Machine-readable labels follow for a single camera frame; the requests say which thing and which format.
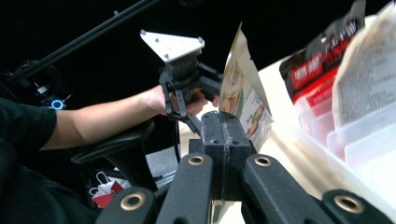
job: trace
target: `snack bag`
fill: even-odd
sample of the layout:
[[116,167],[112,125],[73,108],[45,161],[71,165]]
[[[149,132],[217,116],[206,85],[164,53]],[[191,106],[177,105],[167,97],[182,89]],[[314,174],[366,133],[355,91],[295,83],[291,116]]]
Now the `snack bag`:
[[224,70],[219,109],[236,115],[247,138],[259,151],[274,122],[269,111],[258,70],[248,52],[248,42],[238,28]]
[[350,11],[333,21],[306,49],[279,66],[290,99],[299,113],[332,98],[332,84],[349,42],[364,27],[365,1],[356,1]]
[[396,103],[395,34],[391,2],[351,42],[333,87],[335,129]]

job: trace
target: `red package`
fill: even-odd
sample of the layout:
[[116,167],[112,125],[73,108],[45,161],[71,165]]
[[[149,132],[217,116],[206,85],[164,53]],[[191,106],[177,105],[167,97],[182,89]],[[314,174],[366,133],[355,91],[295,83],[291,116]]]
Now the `red package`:
[[315,37],[306,49],[284,61],[279,71],[295,104],[305,97],[310,106],[332,97],[332,84],[347,46],[364,27],[365,1],[356,1],[350,11]]

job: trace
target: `chair armrest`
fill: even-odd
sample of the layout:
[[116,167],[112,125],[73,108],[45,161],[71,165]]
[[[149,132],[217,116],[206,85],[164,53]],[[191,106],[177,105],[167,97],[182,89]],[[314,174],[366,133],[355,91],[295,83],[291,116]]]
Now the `chair armrest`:
[[92,161],[125,148],[140,145],[150,136],[154,127],[154,121],[149,119],[98,144],[82,148],[71,161],[75,163]]

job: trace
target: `blue light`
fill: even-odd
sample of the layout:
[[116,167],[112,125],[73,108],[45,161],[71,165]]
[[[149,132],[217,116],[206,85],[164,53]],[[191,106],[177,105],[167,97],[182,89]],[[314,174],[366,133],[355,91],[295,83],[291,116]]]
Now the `blue light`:
[[50,106],[52,106],[53,109],[60,110],[64,108],[64,101],[62,100],[54,100],[52,103],[50,103]]

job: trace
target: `human arm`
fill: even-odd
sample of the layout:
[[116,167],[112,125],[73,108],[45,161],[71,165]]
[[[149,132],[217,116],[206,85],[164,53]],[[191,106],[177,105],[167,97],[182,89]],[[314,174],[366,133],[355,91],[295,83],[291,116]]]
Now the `human arm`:
[[[198,113],[205,104],[207,100],[204,95],[195,92],[194,101],[187,105],[188,113]],[[79,110],[59,110],[53,135],[42,149],[96,143],[159,114],[165,115],[161,86],[115,102],[91,105]]]

